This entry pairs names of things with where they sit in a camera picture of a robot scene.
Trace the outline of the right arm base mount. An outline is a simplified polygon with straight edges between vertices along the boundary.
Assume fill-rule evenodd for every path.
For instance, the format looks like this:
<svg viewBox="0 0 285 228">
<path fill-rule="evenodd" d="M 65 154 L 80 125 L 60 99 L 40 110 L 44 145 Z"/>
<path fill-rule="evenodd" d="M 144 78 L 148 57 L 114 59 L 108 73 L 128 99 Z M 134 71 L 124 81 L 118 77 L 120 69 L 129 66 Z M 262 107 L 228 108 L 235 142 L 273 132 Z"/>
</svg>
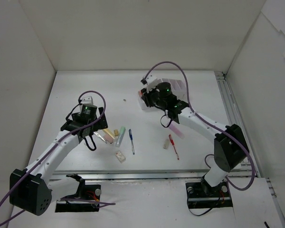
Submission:
<svg viewBox="0 0 285 228">
<path fill-rule="evenodd" d="M 199 182 L 186 182 L 185 187 L 187 208 L 195 217 L 205 216 L 214 209 L 233 207 L 225 175 L 214 187 L 206 182 L 204 176 Z"/>
</svg>

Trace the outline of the green capped marker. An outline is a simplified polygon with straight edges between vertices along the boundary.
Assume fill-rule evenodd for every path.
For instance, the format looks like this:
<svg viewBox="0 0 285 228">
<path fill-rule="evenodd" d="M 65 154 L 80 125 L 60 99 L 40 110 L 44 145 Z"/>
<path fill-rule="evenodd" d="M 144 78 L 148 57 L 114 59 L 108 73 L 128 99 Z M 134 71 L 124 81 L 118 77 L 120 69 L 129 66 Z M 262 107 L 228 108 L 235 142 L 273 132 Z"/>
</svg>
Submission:
<svg viewBox="0 0 285 228">
<path fill-rule="evenodd" d="M 119 135 L 118 135 L 117 141 L 116 141 L 116 143 L 115 143 L 115 146 L 116 146 L 116 147 L 119 148 L 119 147 L 121 146 L 121 143 L 122 143 L 124 134 L 125 134 L 125 127 L 122 126 L 122 127 L 120 128 Z"/>
</svg>

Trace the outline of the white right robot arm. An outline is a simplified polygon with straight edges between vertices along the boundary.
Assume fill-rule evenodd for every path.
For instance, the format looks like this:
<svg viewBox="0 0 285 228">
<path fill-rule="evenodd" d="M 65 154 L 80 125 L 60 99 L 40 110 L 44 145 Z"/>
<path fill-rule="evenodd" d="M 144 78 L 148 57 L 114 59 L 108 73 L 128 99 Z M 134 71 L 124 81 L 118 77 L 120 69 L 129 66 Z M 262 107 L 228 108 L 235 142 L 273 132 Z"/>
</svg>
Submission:
<svg viewBox="0 0 285 228">
<path fill-rule="evenodd" d="M 225 177 L 249 154 L 238 125 L 220 125 L 192 111 L 187 102 L 172 93 L 170 83 L 161 82 L 151 90 L 143 88 L 138 94 L 147 107 L 164 111 L 170 121 L 193 129 L 213 143 L 214 164 L 201 179 L 203 194 L 213 195 Z"/>
</svg>

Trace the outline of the purple highlighter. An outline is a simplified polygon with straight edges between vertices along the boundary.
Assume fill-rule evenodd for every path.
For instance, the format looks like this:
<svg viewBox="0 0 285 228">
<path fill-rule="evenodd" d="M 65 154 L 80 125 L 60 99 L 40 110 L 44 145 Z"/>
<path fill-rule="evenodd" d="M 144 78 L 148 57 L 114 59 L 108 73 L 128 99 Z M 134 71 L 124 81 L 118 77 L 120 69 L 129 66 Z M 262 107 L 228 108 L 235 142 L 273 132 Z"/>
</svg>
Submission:
<svg viewBox="0 0 285 228">
<path fill-rule="evenodd" d="M 185 136 L 184 134 L 178 129 L 178 127 L 176 127 L 176 125 L 174 124 L 170 124 L 169 129 L 174 132 L 179 138 L 184 139 Z"/>
</svg>

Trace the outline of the yellow ruler strip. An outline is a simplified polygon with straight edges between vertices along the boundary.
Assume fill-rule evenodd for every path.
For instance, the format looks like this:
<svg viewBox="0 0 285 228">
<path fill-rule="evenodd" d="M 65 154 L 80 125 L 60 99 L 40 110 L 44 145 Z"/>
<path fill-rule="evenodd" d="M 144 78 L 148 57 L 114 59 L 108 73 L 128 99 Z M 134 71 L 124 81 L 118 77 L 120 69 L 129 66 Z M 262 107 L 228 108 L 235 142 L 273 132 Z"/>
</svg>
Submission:
<svg viewBox="0 0 285 228">
<path fill-rule="evenodd" d="M 116 140 L 114 133 L 109 128 L 103 129 L 103 132 L 105 132 L 107 135 L 109 135 L 113 139 L 113 141 Z"/>
</svg>

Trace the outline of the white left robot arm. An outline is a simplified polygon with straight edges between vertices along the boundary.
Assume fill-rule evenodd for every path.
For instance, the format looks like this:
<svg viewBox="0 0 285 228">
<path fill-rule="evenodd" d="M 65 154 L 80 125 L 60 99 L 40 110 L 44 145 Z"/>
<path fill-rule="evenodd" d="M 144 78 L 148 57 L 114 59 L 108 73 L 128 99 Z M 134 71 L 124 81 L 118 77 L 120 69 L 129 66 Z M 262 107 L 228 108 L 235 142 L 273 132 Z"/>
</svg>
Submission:
<svg viewBox="0 0 285 228">
<path fill-rule="evenodd" d="M 50 182 L 54 171 L 87 137 L 108 127 L 105 107 L 79 104 L 80 112 L 69 114 L 49 147 L 25 169 L 15 169 L 9 178 L 10 204 L 42 215 L 53 201 L 81 199 L 86 192 L 85 181 L 77 174 Z"/>
</svg>

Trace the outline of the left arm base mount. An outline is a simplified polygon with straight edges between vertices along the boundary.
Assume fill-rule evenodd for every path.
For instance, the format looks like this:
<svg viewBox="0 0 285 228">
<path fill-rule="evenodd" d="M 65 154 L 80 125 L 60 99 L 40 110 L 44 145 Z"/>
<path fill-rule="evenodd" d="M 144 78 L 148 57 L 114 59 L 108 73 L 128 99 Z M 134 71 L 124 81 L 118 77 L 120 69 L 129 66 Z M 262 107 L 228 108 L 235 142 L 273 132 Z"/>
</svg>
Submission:
<svg viewBox="0 0 285 228">
<path fill-rule="evenodd" d="M 58 201 L 56 203 L 56 213 L 67 212 L 98 212 L 100 210 L 99 203 L 88 203 L 88 200 L 99 201 L 101 195 L 100 184 L 86 184 L 85 180 L 76 175 L 67 175 L 79 182 L 78 189 L 75 194 L 65 196 L 67 199 L 76 199 L 72 201 Z"/>
</svg>

